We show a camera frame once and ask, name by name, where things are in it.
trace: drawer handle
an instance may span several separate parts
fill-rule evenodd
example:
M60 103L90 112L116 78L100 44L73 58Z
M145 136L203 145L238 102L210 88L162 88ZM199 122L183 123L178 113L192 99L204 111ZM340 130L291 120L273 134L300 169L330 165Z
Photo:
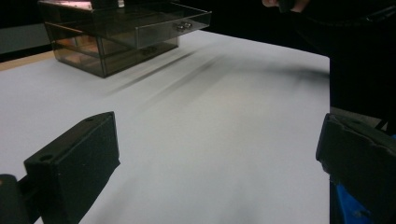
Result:
M192 28L192 24L183 21L180 24L174 24L173 27L178 32L184 32L185 30L190 30Z

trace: white table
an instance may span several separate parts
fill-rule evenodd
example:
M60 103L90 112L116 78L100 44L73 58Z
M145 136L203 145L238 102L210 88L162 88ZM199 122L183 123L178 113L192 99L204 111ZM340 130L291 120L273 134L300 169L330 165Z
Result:
M114 111L121 165L81 223L329 223L328 64L198 31L107 79L55 59L3 71L0 172L22 178L33 153Z

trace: transparent plastic box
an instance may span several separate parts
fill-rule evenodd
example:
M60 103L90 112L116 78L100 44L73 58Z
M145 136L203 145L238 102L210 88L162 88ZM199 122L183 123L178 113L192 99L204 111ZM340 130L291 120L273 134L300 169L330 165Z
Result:
M207 27L211 16L171 1L41 0L38 4L56 59L99 77L177 48L180 35Z

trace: person's hand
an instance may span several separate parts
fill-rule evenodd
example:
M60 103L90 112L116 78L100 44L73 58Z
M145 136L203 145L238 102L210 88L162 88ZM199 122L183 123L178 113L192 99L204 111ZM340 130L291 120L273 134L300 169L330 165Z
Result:
M265 5L266 7L278 7L279 0L262 0L262 4ZM294 8L291 9L291 11L295 12L302 12L306 5L308 5L310 0L295 0L295 5Z

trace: black bracket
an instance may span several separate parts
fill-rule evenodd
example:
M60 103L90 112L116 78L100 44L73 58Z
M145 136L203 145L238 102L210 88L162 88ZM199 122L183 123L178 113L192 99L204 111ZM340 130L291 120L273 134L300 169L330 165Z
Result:
M82 120L28 158L23 179L0 175L0 223L79 223L119 156L113 112Z

